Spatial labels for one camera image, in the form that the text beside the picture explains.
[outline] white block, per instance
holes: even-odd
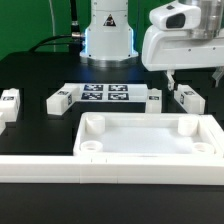
[[[148,90],[148,97],[145,105],[146,113],[162,112],[162,91],[158,89]]]
[[[178,85],[174,99],[190,114],[204,114],[205,100],[188,85]]]
[[[0,112],[0,135],[5,130],[4,114]]]
[[[6,122],[15,122],[20,107],[20,95],[18,89],[4,90],[0,99],[0,112],[4,113]]]
[[[62,87],[59,91],[47,99],[47,113],[54,115],[62,115],[75,102],[79,93],[78,86]]]

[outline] table surface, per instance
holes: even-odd
[[[214,69],[177,71],[176,82],[190,85],[206,100],[206,114],[224,127],[224,85],[213,88]],[[163,90],[163,112],[183,112],[167,90],[163,72],[141,62],[126,68],[80,64],[78,55],[27,53],[0,62],[0,94],[17,88],[17,122],[0,136],[1,155],[71,155],[84,112],[139,112],[144,103],[76,102],[63,116],[46,113],[46,99],[64,83],[147,84]],[[223,223],[224,187],[178,185],[0,184],[0,222],[4,223]]]

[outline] green wall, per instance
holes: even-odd
[[[90,23],[90,0],[77,0],[78,18],[82,31]],[[140,0],[139,32],[137,50],[141,45],[145,30],[150,25],[149,11],[169,0]],[[70,33],[70,1],[52,0],[56,34]],[[129,24],[135,29],[137,21],[137,0],[129,0]],[[0,59],[11,52],[26,51],[39,41],[52,36],[52,21],[48,0],[0,0]],[[52,47],[42,47],[42,51],[52,51]],[[57,51],[67,50],[57,47]]]

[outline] mounting hole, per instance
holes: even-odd
[[[205,142],[197,142],[193,144],[192,153],[200,155],[214,155],[215,148],[211,144]]]
[[[86,141],[80,146],[82,152],[94,153],[103,151],[103,144],[98,141]]]

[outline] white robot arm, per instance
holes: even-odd
[[[168,71],[168,76],[176,69],[224,66],[222,14],[223,0],[179,0],[152,10],[144,66]]]
[[[128,0],[91,0],[91,24],[86,29],[81,62],[100,67],[136,63],[133,30],[128,25]]]

